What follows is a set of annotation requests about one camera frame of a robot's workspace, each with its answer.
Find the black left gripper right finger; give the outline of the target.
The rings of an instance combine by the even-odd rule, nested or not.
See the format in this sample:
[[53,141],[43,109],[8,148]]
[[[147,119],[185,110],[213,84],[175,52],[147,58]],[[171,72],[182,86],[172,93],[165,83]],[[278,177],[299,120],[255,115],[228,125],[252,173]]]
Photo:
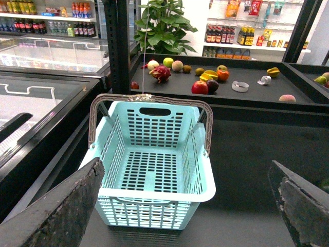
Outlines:
[[295,246],[328,246],[328,193],[272,161],[268,179]]

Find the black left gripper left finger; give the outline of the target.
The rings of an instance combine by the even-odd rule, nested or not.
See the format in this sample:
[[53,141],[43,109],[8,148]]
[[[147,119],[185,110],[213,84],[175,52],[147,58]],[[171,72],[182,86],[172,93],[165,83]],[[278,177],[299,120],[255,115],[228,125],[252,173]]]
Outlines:
[[104,176],[97,157],[1,224],[1,246],[79,246]]

